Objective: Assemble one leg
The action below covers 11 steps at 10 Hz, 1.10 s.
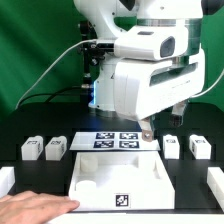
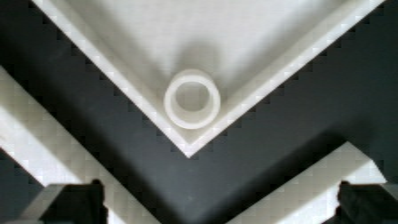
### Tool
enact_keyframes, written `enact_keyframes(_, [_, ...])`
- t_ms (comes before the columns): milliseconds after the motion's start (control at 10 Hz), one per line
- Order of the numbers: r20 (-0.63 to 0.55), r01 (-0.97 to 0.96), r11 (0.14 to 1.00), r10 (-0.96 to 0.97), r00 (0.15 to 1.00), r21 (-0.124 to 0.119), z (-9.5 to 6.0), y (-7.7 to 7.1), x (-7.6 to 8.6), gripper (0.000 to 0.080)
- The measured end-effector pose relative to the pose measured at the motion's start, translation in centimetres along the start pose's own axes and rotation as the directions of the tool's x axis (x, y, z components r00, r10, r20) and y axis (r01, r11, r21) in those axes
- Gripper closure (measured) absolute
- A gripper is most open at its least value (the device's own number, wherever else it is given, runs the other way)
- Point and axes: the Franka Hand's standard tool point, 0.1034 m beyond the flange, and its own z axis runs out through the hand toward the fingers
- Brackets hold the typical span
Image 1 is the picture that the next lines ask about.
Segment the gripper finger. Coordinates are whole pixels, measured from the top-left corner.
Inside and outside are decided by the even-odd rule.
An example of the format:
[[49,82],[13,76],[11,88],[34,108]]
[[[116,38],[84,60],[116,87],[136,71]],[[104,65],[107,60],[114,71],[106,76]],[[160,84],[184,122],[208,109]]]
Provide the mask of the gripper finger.
[[140,120],[139,126],[142,130],[142,139],[147,142],[152,142],[154,138],[154,126],[152,118],[147,117]]
[[188,102],[186,100],[175,104],[172,107],[172,112],[170,115],[170,123],[174,127],[180,127],[183,124],[183,117],[185,114],[185,110],[188,106]]

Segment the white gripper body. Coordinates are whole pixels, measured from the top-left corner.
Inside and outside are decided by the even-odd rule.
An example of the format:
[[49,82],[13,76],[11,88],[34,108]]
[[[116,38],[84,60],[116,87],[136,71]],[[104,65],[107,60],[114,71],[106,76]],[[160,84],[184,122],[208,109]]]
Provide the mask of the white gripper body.
[[171,60],[122,59],[114,76],[115,111],[129,120],[142,120],[199,93],[204,79],[202,49],[182,68],[173,68]]

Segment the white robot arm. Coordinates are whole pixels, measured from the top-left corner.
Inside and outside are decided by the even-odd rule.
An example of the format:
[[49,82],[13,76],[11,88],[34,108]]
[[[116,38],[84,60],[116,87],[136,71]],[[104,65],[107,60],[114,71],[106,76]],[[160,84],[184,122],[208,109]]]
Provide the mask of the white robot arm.
[[153,140],[153,116],[171,108],[178,127],[204,85],[202,18],[224,0],[73,0],[96,39],[84,51],[100,66],[90,107],[139,123]]

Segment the human hand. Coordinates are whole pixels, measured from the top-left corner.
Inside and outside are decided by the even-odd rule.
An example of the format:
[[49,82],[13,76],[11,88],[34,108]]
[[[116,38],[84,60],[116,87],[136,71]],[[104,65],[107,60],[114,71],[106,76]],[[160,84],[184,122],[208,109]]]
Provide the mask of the human hand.
[[45,224],[79,207],[67,196],[25,191],[0,198],[0,224]]

